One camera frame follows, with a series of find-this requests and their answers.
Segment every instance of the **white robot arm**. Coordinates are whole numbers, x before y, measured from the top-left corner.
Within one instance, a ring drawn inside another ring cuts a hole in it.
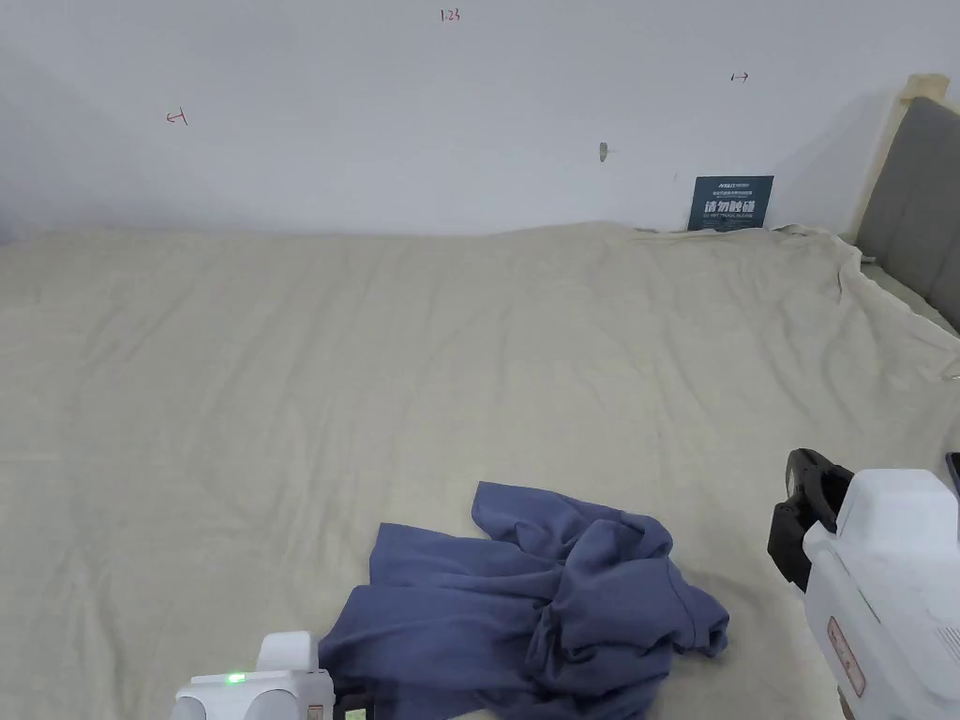
[[[202,675],[177,693],[170,720],[331,720],[333,681],[306,632],[263,638],[256,670]]]
[[[768,551],[856,720],[960,717],[957,500],[926,470],[787,466]]]

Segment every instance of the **dark blue sign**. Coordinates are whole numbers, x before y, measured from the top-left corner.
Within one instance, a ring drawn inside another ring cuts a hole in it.
[[[772,175],[697,178],[688,230],[762,228]]]

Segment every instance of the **gray headboard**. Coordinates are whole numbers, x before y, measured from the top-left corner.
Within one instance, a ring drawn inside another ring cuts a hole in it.
[[[960,329],[960,115],[910,103],[856,244]]]

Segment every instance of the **blue cloth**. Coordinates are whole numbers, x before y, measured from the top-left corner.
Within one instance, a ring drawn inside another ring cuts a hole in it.
[[[673,651],[727,646],[727,611],[652,517],[493,483],[472,516],[490,540],[381,525],[370,584],[320,643],[378,720],[642,718]]]

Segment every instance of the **white wall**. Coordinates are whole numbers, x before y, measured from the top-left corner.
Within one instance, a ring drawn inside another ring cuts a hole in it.
[[[907,75],[960,82],[956,0],[446,2],[4,0],[0,236],[673,229],[710,174],[842,229]]]

